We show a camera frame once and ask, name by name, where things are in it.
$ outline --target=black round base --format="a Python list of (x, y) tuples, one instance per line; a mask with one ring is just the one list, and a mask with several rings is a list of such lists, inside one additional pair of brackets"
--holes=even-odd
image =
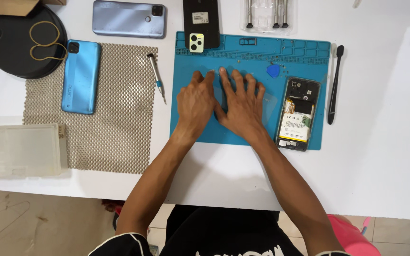
[[(0, 69), (26, 79), (36, 79), (52, 73), (61, 60), (46, 59), (36, 61), (30, 56), (30, 49), (36, 45), (30, 38), (30, 28), (39, 21), (50, 21), (60, 30), (58, 43), (66, 45), (67, 34), (58, 16), (48, 7), (38, 4), (26, 16), (0, 15)], [(38, 43), (46, 45), (58, 36), (56, 28), (49, 23), (41, 23), (32, 30), (32, 37)], [(33, 50), (33, 56), (42, 59), (48, 56), (62, 58), (65, 49), (53, 44), (49, 47), (38, 46)]]

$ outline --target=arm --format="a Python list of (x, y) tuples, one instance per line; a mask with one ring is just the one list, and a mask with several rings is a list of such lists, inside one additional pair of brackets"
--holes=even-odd
[(214, 71), (203, 78), (193, 73), (191, 83), (177, 96), (178, 124), (159, 155), (145, 170), (118, 219), (116, 235), (135, 232), (146, 236), (148, 225), (167, 196), (175, 172), (213, 114), (216, 99), (213, 93)]
[(243, 77), (234, 70), (231, 74), (236, 82), (234, 92), (226, 70), (220, 68), (219, 74), (229, 106), (227, 114), (220, 108), (215, 109), (219, 123), (244, 138), (256, 151), (279, 204), (303, 235), (308, 254), (344, 251), (316, 195), (279, 151), (262, 124), (263, 84), (256, 83), (254, 77), (247, 74), (248, 87), (245, 91)]

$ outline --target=beige anti-slip mat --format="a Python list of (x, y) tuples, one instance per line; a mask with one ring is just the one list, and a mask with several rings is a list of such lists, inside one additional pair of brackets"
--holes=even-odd
[(147, 54), (156, 47), (101, 43), (94, 114), (61, 110), (64, 61), (26, 80), (23, 124), (64, 123), (68, 167), (141, 174), (149, 161), (155, 78)]

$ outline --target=hand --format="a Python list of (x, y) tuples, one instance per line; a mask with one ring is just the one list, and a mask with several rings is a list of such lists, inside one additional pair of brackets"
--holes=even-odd
[[(266, 133), (262, 124), (262, 101), (265, 86), (261, 82), (256, 82), (251, 74), (247, 74), (245, 79), (248, 82), (248, 90), (245, 91), (243, 77), (238, 70), (234, 69), (231, 74), (236, 83), (236, 92), (234, 92), (224, 67), (219, 69), (219, 74), (227, 96), (229, 110), (226, 114), (222, 108), (215, 108), (218, 121), (251, 144), (255, 133)], [(259, 89), (257, 95), (255, 94), (256, 88)]]
[(203, 78), (200, 71), (194, 71), (191, 82), (181, 88), (177, 96), (178, 124), (174, 133), (177, 137), (195, 142), (205, 129), (213, 109), (219, 103), (213, 92), (214, 70)]

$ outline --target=black shirt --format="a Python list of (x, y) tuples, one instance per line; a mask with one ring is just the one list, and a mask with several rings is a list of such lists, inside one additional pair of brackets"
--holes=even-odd
[[(279, 212), (176, 205), (160, 256), (303, 256), (279, 228)], [(90, 256), (150, 256), (137, 233), (114, 236)], [(349, 256), (324, 252), (318, 256)]]

